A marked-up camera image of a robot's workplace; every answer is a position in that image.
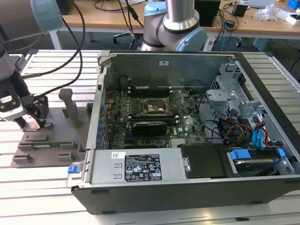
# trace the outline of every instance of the office chair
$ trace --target office chair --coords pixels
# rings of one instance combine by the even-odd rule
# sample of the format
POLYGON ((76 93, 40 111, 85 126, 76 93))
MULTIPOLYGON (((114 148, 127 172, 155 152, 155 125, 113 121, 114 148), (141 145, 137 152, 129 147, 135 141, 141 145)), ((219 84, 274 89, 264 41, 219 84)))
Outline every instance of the office chair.
MULTIPOLYGON (((141 35, 142 34, 135 34, 135 38, 140 40, 141 39, 141 35)), ((118 43, 117 41, 117 38, 120 38, 120 37, 126 37, 126 36, 130 36, 129 33, 123 33, 123 34, 117 34, 117 35, 114 35, 113 38, 112 38, 112 41, 114 44, 118 43)), ((135 44, 135 39, 132 40, 130 46, 129 46, 129 50, 131 50, 131 48, 134 46, 135 44)))

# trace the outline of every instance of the motherboard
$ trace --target motherboard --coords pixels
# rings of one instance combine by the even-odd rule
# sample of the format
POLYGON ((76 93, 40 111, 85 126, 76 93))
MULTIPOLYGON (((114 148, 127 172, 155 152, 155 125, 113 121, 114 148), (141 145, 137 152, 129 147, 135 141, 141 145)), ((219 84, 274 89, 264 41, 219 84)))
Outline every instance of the motherboard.
POLYGON ((206 142, 190 90, 114 90, 105 94, 109 149, 177 148, 206 142))

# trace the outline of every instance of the computer tower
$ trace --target computer tower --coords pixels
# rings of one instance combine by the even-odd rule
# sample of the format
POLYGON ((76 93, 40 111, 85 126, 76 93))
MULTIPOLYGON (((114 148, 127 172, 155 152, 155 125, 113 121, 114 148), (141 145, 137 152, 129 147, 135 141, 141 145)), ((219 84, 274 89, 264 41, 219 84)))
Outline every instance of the computer tower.
POLYGON ((62 15, 68 15, 74 0, 56 0, 60 13, 62 15))
POLYGON ((195 9, 199 13, 199 25, 201 27, 212 27, 214 25, 220 3, 220 0, 195 0, 195 9))

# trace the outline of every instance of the power adapter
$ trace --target power adapter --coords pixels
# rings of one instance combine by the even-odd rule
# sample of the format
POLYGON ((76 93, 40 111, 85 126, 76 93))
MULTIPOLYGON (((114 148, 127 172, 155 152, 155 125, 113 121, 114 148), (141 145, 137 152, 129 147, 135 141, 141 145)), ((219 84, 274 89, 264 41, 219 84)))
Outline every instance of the power adapter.
POLYGON ((227 27, 227 28, 234 28, 235 26, 235 21, 232 21, 232 20, 225 20, 224 21, 224 26, 227 27))
POLYGON ((232 14, 234 16, 243 17, 249 5, 236 3, 233 7, 232 14))

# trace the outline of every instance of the power supply label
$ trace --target power supply label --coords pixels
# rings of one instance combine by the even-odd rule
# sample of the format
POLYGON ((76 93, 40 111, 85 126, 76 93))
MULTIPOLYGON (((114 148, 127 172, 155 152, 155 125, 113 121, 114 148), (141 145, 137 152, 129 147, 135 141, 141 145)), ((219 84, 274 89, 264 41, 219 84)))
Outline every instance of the power supply label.
POLYGON ((125 156, 125 180, 162 180, 159 154, 125 156))

